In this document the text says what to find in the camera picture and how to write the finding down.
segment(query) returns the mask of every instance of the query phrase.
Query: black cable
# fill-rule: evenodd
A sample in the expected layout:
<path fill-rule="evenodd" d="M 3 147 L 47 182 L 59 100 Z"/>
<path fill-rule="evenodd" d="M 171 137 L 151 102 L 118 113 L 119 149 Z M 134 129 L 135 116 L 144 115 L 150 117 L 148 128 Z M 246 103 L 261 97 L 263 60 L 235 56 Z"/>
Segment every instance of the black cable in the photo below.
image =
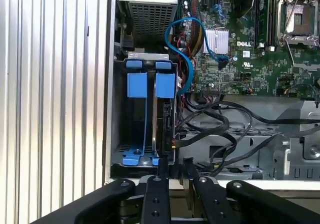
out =
<path fill-rule="evenodd" d="M 292 124 L 292 125 L 303 125 L 303 124 L 315 124 L 315 123 L 319 123 L 320 120 L 311 120 L 311 119 L 277 119 L 277 120 L 268 120 L 268 119 L 264 119 L 261 116 L 253 113 L 251 110 L 247 109 L 246 107 L 234 103 L 234 102 L 229 102 L 229 101 L 219 101 L 214 103 L 213 105 L 226 105 L 226 106 L 232 106 L 235 108 L 241 108 L 243 110 L 246 110 L 248 113 L 250 113 L 250 115 L 263 123 L 266 124 Z"/>
<path fill-rule="evenodd" d="M 177 120 L 183 121 L 184 120 L 184 115 L 183 115 L 183 101 L 182 101 L 182 96 L 177 96 L 177 105 L 178 105 L 178 114 L 177 114 Z"/>
<path fill-rule="evenodd" d="M 319 93 L 319 91 L 316 89 L 316 87 L 314 86 L 314 85 L 311 85 L 311 84 L 307 84 L 307 83 L 300 83 L 300 84 L 295 84 L 295 85 L 291 85 L 289 88 L 287 88 L 286 90 L 285 90 L 285 94 L 288 92 L 288 91 L 290 91 L 291 89 L 293 89 L 293 88 L 297 88 L 297 87 L 299 87 L 299 86 L 307 86 L 307 87 L 309 87 L 310 89 L 312 89 L 312 92 L 313 92 L 313 94 L 314 94 L 314 98 L 315 98 L 315 100 L 316 101 L 320 101 L 320 93 Z"/>
<path fill-rule="evenodd" d="M 186 123 L 188 123 L 192 119 L 196 118 L 197 116 L 203 114 L 204 111 L 205 110 L 197 110 L 197 111 L 194 111 L 192 114 L 188 115 L 186 118 L 184 118 L 184 120 L 182 122 L 180 122 L 176 126 L 175 131 L 178 132 Z"/>
<path fill-rule="evenodd" d="M 290 137 L 290 138 L 301 138 L 301 137 L 304 137 L 304 136 L 307 136 L 307 135 L 311 135 L 315 132 L 318 132 L 320 131 L 320 126 L 317 126 L 317 127 L 314 127 L 310 130 L 306 130 L 306 131 L 300 131 L 300 132 L 295 132 L 295 133 L 285 133 L 285 134 L 277 134 L 277 135 L 273 135 L 271 137 L 269 137 L 268 139 L 264 140 L 263 142 L 261 142 L 261 144 L 259 144 L 258 146 L 256 146 L 255 148 L 253 148 L 251 151 L 249 151 L 248 153 L 244 154 L 244 155 L 241 155 L 241 156 L 238 156 L 238 157 L 235 157 L 227 162 L 225 162 L 225 159 L 227 158 L 228 155 L 230 155 L 232 153 L 232 151 L 229 151 L 230 149 L 228 149 L 224 155 L 223 155 L 223 160 L 222 162 L 219 164 L 219 167 L 216 168 L 215 170 L 213 170 L 211 173 L 210 173 L 210 176 L 216 176 L 219 174 L 219 172 L 223 169 L 224 166 L 226 165 L 231 165 L 233 163 L 236 163 L 236 162 L 239 162 L 241 160 L 244 160 L 244 159 L 247 159 L 251 156 L 253 156 L 254 154 L 256 154 L 259 150 L 261 150 L 262 148 L 266 147 L 273 139 L 275 139 L 277 136 L 280 136 L 280 135 L 284 135 L 284 136 L 287 136 L 287 137 Z"/>
<path fill-rule="evenodd" d="M 209 112 L 208 115 L 211 116 L 214 119 L 217 119 L 217 120 L 221 121 L 222 125 L 220 125 L 218 127 L 210 128 L 208 130 L 205 130 L 205 131 L 199 133 L 198 135 L 194 136 L 193 138 L 191 138 L 189 140 L 177 140 L 175 142 L 176 148 L 182 148 L 182 147 L 186 147 L 186 146 L 192 145 L 193 143 L 195 143 L 195 142 L 197 142 L 197 141 L 199 141 L 199 140 L 201 140 L 201 139 L 203 139 L 203 138 L 205 138 L 205 137 L 207 137 L 209 135 L 221 135 L 221 134 L 223 134 L 225 131 L 227 131 L 229 129 L 229 127 L 230 127 L 229 124 L 230 123 L 229 123 L 229 120 L 226 117 L 224 117 L 223 115 L 219 115 L 217 113 L 214 113 L 214 112 Z"/>
<path fill-rule="evenodd" d="M 228 109 L 228 110 L 238 110 L 238 111 L 242 111 L 244 113 L 246 113 L 249 118 L 250 118 L 250 123 L 248 125 L 248 127 L 244 130 L 244 132 L 241 134 L 241 136 L 236 140 L 236 145 L 248 134 L 248 132 L 250 131 L 252 124 L 253 124 L 253 118 L 250 115 L 250 113 L 244 109 L 239 109 L 239 108 L 222 108 L 222 109 Z M 212 163 L 213 159 L 215 158 L 215 156 L 222 150 L 229 148 L 230 146 L 232 146 L 233 143 L 229 143 L 227 145 L 224 145 L 222 147 L 220 147 L 218 150 L 216 150 L 210 157 L 210 163 Z"/>
<path fill-rule="evenodd" d="M 212 106 L 213 106 L 213 102 L 199 104 L 199 105 L 195 105 L 195 104 L 191 103 L 191 94 L 187 94 L 185 98 L 186 98 L 185 101 L 186 101 L 187 105 L 189 105 L 191 108 L 193 108 L 195 110 L 208 109 L 208 108 L 212 108 Z"/>
<path fill-rule="evenodd" d="M 192 125 L 192 124 L 190 124 L 190 123 L 186 123 L 186 125 L 187 125 L 189 128 L 191 128 L 191 129 L 193 129 L 193 130 L 196 130 L 196 131 L 200 131 L 200 132 L 207 130 L 207 129 L 203 129 L 203 128 L 201 128 L 201 127 L 197 127 L 197 126 L 195 126 L 195 125 Z M 232 135 L 230 135 L 230 134 L 222 133 L 222 134 L 220 134 L 219 136 L 227 139 L 227 140 L 230 141 L 233 145 L 237 144 L 237 140 L 236 140 Z"/>
<path fill-rule="evenodd" d="M 221 97 L 221 95 L 223 94 L 224 90 L 227 88 L 227 87 L 230 87 L 231 85 L 241 85 L 243 87 L 245 87 L 246 89 L 250 89 L 249 86 L 247 86 L 245 83 L 243 82 L 240 82 L 240 81 L 231 81 L 225 85 L 223 85 L 220 89 L 220 94 L 219 94 L 219 99 Z"/>

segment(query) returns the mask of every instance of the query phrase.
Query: silver heatsink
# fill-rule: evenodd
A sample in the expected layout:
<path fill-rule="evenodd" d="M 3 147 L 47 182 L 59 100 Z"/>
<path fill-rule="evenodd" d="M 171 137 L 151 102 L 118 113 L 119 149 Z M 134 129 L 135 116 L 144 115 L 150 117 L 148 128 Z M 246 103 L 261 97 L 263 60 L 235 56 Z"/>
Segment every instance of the silver heatsink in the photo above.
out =
<path fill-rule="evenodd" d="M 227 29 L 214 29 L 206 30 L 206 36 L 208 38 L 209 48 L 216 54 L 225 55 L 229 51 L 229 30 Z M 206 48 L 206 42 L 204 42 L 203 52 L 208 54 L 209 51 Z"/>

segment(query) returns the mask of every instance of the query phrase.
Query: screw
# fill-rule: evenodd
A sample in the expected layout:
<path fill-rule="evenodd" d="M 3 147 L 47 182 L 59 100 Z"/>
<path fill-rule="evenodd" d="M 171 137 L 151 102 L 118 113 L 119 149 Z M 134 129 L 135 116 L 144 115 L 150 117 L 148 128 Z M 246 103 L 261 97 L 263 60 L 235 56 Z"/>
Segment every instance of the screw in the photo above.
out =
<path fill-rule="evenodd" d="M 129 185 L 129 183 L 124 181 L 124 182 L 121 183 L 120 186 L 128 186 L 128 185 Z"/>
<path fill-rule="evenodd" d="M 242 187 L 242 184 L 239 183 L 239 182 L 235 182 L 233 185 L 234 185 L 236 188 L 241 188 L 241 187 Z"/>
<path fill-rule="evenodd" d="M 161 178 L 159 178 L 158 176 L 156 176 L 155 178 L 153 178 L 154 181 L 161 181 Z"/>
<path fill-rule="evenodd" d="M 206 181 L 207 181 L 207 178 L 205 178 L 205 177 L 200 177 L 200 178 L 199 178 L 199 181 L 201 181 L 201 182 L 206 182 Z"/>
<path fill-rule="evenodd" d="M 320 148 L 317 145 L 314 145 L 310 148 L 310 153 L 314 158 L 320 157 Z"/>

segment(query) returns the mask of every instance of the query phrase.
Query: gray metal panel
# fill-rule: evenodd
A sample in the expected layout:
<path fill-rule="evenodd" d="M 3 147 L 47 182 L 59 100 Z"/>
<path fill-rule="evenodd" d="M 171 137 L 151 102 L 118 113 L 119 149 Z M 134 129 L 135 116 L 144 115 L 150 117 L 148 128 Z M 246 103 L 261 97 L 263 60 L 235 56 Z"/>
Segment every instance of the gray metal panel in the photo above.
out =
<path fill-rule="evenodd" d="M 106 20 L 107 0 L 0 0 L 0 223 L 102 185 Z"/>

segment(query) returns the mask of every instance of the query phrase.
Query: motherboard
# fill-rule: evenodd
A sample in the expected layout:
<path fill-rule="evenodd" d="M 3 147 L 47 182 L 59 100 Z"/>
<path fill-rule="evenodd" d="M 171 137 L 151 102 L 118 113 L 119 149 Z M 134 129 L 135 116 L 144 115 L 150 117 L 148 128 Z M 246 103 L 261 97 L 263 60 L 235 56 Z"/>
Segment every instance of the motherboard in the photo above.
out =
<path fill-rule="evenodd" d="M 204 44 L 190 92 L 214 92 L 232 81 L 259 96 L 311 98 L 312 90 L 300 84 L 320 89 L 319 0 L 198 1 L 209 46 L 229 63 L 219 68 Z M 246 94 L 237 85 L 226 92 Z"/>

